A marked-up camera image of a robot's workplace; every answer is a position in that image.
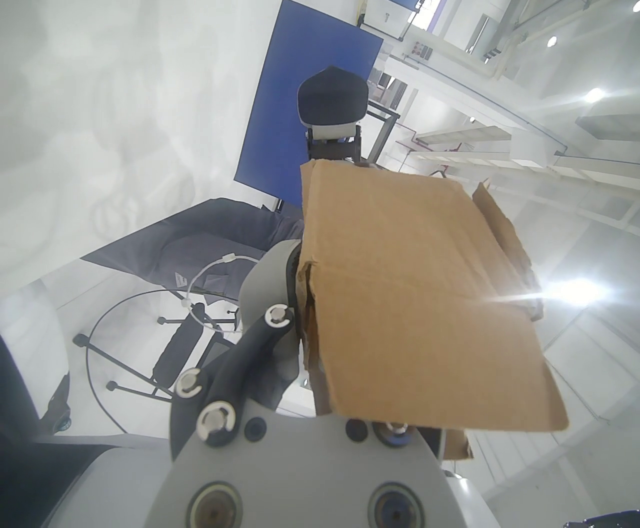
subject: cardboard box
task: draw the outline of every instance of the cardboard box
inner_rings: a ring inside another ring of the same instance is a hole
[[[296,287],[307,367],[326,375],[319,403],[445,429],[567,427],[519,297],[531,289],[481,212],[486,196],[477,206],[448,179],[344,162],[301,172]]]

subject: wall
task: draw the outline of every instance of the wall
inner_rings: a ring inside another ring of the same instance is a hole
[[[448,104],[429,95],[427,90],[418,90],[411,110],[404,118],[403,125],[419,134],[463,125],[468,118]]]
[[[488,501],[502,528],[560,528],[568,520],[637,509],[640,404],[572,447],[559,462]]]
[[[640,404],[570,451],[567,458],[601,513],[640,506]]]
[[[480,17],[487,15],[500,22],[508,4],[509,0],[462,0],[451,21],[451,26],[445,35],[440,36],[444,36],[445,40],[460,49],[466,49],[477,23],[480,21]]]
[[[486,499],[501,497],[603,429],[640,397],[640,202],[571,182],[450,168],[468,193],[490,192],[514,223],[543,288],[588,278],[608,290],[588,308],[547,300],[536,331],[570,419],[566,431],[469,431],[476,454],[455,464]],[[626,484],[629,485],[630,474]]]
[[[586,517],[557,463],[488,501],[501,528],[561,528]]]

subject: screw head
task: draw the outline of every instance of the screw head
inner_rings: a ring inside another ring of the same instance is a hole
[[[192,372],[187,372],[183,377],[180,378],[180,388],[185,392],[192,391],[194,388],[196,388],[197,383],[198,376],[196,376]]]
[[[272,308],[269,314],[271,316],[271,320],[276,324],[281,323],[287,317],[286,310],[279,306]]]
[[[284,328],[290,322],[288,309],[285,304],[273,305],[265,310],[264,320],[272,328]]]
[[[202,385],[198,382],[200,369],[184,371],[175,382],[175,393],[181,398],[192,398],[200,393]]]
[[[209,445],[211,435],[226,429],[232,431],[236,426],[236,411],[227,401],[215,401],[207,405],[196,421],[196,433],[198,437]]]
[[[408,428],[409,428],[409,425],[407,424],[396,424],[396,423],[387,422],[387,429],[395,435],[405,434]]]
[[[202,420],[202,425],[210,433],[222,431],[227,425],[227,413],[222,409],[214,409],[208,412]]]

